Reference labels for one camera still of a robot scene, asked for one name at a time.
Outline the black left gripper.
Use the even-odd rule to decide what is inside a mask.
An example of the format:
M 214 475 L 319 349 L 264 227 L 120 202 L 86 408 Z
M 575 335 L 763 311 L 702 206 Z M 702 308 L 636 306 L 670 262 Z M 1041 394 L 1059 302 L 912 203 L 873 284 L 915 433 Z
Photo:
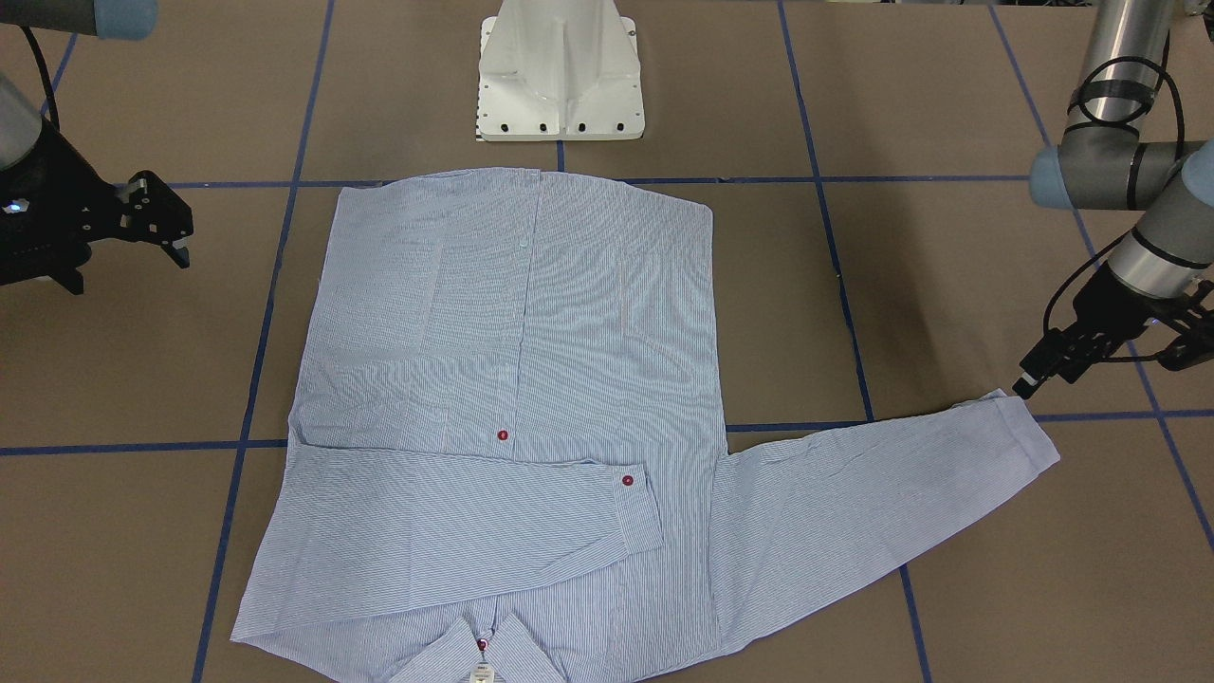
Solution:
M 1097 363 L 1156 362 L 1168 371 L 1179 372 L 1210 362 L 1213 312 L 1203 302 L 1212 289 L 1212 281 L 1203 278 L 1192 294 L 1151 298 L 1124 286 L 1110 268 L 1097 268 L 1093 280 L 1076 295 L 1078 332 L 1050 328 L 1020 362 L 1021 375 L 1012 385 L 1012 393 L 1028 399 L 1049 379 L 1076 385 Z M 1114 351 L 1139 338 L 1152 320 L 1176 332 L 1176 338 L 1158 353 L 1114 358 Z

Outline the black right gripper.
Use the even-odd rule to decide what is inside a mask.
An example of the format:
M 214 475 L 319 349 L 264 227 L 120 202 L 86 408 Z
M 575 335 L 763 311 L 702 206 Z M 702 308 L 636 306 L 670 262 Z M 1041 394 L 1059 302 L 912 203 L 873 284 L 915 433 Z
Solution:
M 193 234 L 191 207 L 177 206 L 177 194 L 157 173 L 140 170 L 114 187 L 49 121 L 32 150 L 2 172 L 4 286 L 47 277 L 83 294 L 79 268 L 91 258 L 90 243 L 118 235 L 160 247 L 178 268 L 189 268 Z

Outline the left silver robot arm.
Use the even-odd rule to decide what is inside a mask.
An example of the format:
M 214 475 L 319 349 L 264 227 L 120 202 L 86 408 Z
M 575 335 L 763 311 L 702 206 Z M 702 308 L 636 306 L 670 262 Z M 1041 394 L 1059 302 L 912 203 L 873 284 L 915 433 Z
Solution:
M 1014 392 L 1049 379 L 1076 383 L 1089 368 L 1159 323 L 1174 341 L 1150 362 L 1172 372 L 1212 360 L 1213 190 L 1210 141 L 1189 138 L 1165 69 L 1170 1 L 1100 1 L 1057 146 L 1033 161 L 1029 194 L 1062 211 L 1129 211 L 1139 217 L 1078 269 L 1076 320 L 1054 328 L 1020 363 Z

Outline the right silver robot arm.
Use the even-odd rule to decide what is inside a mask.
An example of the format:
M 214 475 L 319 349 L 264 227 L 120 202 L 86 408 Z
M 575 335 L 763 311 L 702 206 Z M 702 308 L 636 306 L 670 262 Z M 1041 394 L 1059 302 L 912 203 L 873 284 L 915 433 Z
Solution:
M 1 19 L 25 36 L 44 106 L 15 82 L 1 92 L 1 281 L 49 278 L 69 294 L 85 289 L 80 268 L 95 241 L 120 239 L 161 249 L 191 266 L 191 206 L 151 170 L 118 186 L 104 181 L 62 130 L 49 63 L 36 30 L 140 42 L 157 27 L 157 1 L 5 1 Z

